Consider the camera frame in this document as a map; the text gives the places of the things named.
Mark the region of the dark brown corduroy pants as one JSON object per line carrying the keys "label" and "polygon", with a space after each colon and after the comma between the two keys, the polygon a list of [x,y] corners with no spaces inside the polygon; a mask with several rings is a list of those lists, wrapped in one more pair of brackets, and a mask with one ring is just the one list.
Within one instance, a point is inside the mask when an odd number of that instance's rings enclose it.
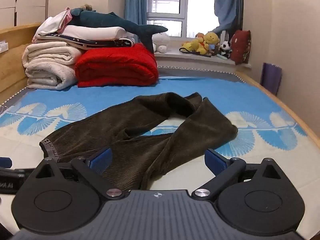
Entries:
{"label": "dark brown corduroy pants", "polygon": [[67,163],[112,151],[103,177],[122,190],[151,180],[233,140],[234,126],[198,93],[137,96],[54,131],[40,142],[45,157]]}

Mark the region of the cream folded blanket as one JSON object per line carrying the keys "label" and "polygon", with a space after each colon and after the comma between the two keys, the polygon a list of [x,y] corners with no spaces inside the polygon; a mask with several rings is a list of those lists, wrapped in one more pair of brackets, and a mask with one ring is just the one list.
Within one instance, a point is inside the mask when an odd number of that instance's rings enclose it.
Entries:
{"label": "cream folded blanket", "polygon": [[33,43],[25,48],[22,64],[30,89],[63,90],[76,83],[75,64],[82,52],[66,42]]}

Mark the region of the purple rolled mat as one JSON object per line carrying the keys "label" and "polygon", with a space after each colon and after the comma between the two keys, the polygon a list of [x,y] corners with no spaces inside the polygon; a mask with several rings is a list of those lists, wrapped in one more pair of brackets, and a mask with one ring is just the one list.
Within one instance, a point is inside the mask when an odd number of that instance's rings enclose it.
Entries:
{"label": "purple rolled mat", "polygon": [[263,63],[260,85],[273,95],[277,95],[282,78],[282,69],[275,64]]}

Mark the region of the navy patterned folded cloth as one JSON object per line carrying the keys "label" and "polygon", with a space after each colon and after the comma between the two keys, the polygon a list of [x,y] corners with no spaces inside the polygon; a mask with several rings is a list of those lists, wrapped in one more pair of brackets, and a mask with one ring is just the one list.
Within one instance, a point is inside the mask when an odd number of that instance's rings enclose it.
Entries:
{"label": "navy patterned folded cloth", "polygon": [[90,50],[96,48],[133,47],[135,45],[135,40],[131,37],[125,37],[116,40],[93,41],[62,34],[48,34],[44,36],[39,35],[35,39],[34,43],[41,42],[66,42],[68,45],[82,50]]}

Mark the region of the pink white folded cloth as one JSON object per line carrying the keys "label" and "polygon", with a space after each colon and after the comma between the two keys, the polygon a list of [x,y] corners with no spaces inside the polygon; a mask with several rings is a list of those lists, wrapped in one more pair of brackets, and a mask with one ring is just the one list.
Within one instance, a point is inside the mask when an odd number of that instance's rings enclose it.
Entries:
{"label": "pink white folded cloth", "polygon": [[32,42],[35,43],[39,36],[63,32],[65,26],[71,22],[72,15],[70,8],[66,8],[54,17],[48,17],[37,29]]}

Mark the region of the red folded blanket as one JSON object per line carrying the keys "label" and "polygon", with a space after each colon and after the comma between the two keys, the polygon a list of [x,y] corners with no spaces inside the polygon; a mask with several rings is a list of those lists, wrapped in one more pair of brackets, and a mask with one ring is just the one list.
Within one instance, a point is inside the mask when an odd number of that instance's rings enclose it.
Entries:
{"label": "red folded blanket", "polygon": [[78,87],[150,86],[157,82],[159,74],[154,54],[137,43],[85,52],[75,64],[75,76]]}

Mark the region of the panda plush toy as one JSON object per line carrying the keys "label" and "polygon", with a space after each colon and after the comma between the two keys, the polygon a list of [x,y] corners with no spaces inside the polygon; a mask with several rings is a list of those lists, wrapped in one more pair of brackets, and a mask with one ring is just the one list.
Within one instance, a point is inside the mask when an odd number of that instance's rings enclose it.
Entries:
{"label": "panda plush toy", "polygon": [[232,49],[229,41],[223,41],[220,44],[219,54],[227,59],[230,58]]}

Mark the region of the white wardrobe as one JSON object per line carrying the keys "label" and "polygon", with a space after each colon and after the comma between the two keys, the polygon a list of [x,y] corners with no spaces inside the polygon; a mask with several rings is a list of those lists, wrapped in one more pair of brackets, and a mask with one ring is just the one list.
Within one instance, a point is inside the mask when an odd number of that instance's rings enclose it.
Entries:
{"label": "white wardrobe", "polygon": [[1,28],[43,22],[48,15],[48,0],[0,0]]}

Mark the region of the teal shark plush toy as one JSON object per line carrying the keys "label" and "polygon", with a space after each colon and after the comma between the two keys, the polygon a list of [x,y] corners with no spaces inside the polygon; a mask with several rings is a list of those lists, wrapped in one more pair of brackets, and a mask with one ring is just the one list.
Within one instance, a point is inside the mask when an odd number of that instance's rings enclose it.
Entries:
{"label": "teal shark plush toy", "polygon": [[138,25],[117,16],[114,12],[102,14],[95,11],[88,11],[83,8],[74,8],[71,10],[71,16],[72,20],[69,22],[70,25],[89,28],[121,27],[127,32],[136,35],[146,49],[152,53],[154,52],[152,36],[168,31],[166,27],[159,25]]}

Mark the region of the yellow plush toy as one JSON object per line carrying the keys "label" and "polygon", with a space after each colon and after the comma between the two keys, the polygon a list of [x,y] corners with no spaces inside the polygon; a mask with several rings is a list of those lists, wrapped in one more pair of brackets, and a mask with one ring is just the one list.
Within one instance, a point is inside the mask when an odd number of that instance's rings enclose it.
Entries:
{"label": "yellow plush toy", "polygon": [[214,32],[198,33],[190,42],[185,42],[179,49],[185,54],[201,55],[206,57],[216,56],[220,49],[220,39]]}

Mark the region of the white plush toy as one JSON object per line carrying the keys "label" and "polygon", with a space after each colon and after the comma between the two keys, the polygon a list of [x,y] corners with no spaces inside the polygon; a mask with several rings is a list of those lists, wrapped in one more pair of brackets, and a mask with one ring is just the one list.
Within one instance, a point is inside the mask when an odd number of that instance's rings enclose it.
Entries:
{"label": "white plush toy", "polygon": [[152,44],[154,52],[166,53],[167,45],[170,42],[170,37],[166,33],[158,33],[152,36]]}

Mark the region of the right blue curtain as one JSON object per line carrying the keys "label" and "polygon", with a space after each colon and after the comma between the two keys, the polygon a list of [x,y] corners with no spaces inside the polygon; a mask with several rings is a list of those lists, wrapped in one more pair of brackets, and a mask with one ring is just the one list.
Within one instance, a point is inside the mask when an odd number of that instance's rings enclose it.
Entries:
{"label": "right blue curtain", "polygon": [[220,34],[226,30],[233,35],[237,30],[242,30],[244,0],[215,0],[214,13],[219,20],[214,33]]}

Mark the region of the blue curtain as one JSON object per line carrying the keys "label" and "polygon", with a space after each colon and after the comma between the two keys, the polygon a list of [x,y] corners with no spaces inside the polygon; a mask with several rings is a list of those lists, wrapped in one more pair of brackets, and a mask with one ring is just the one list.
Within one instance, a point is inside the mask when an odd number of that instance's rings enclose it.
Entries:
{"label": "blue curtain", "polygon": [[140,42],[142,37],[137,34],[138,27],[147,23],[147,0],[125,0],[125,30],[135,34]]}
{"label": "blue curtain", "polygon": [[214,13],[219,20],[214,33],[220,34],[226,30],[233,35],[237,30],[242,30],[244,0],[215,0]]}

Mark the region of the left blue curtain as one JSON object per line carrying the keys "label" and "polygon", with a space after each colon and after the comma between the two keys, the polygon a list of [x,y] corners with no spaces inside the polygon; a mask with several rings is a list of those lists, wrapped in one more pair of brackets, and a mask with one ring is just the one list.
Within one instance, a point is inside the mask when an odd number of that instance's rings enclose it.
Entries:
{"label": "left blue curtain", "polygon": [[137,34],[138,27],[147,23],[147,0],[125,0],[125,30],[135,34],[140,42],[142,37]]}

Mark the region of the wooden bed frame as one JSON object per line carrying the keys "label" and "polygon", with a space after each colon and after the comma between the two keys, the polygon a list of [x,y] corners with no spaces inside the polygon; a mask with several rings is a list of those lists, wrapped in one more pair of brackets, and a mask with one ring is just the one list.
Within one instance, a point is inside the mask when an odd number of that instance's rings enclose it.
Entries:
{"label": "wooden bed frame", "polygon": [[[1,53],[1,104],[4,104],[27,86],[27,77],[22,70],[21,57],[39,25],[39,23],[33,23],[1,30],[1,41],[6,41],[9,44],[9,50]],[[235,75],[242,81],[259,88],[283,110],[287,111],[314,143],[319,146],[319,137],[316,133],[285,103],[246,75],[243,67],[236,67]]]}

